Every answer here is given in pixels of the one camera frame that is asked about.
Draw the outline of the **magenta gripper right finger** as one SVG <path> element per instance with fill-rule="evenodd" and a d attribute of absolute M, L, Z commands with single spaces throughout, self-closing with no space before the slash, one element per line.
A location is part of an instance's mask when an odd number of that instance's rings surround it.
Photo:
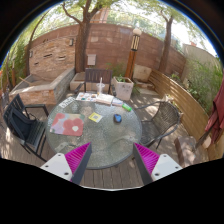
<path fill-rule="evenodd" d="M 133 144 L 133 154 L 144 185 L 182 169 L 168 154 L 159 155 L 137 143 Z"/>

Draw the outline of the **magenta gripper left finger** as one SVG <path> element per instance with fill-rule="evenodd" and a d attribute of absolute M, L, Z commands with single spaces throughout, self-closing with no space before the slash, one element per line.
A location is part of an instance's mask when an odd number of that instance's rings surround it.
<path fill-rule="evenodd" d="M 79 185 L 91 153 L 92 145 L 91 143 L 86 143 L 66 154 L 55 154 L 41 166 L 41 169 Z"/>

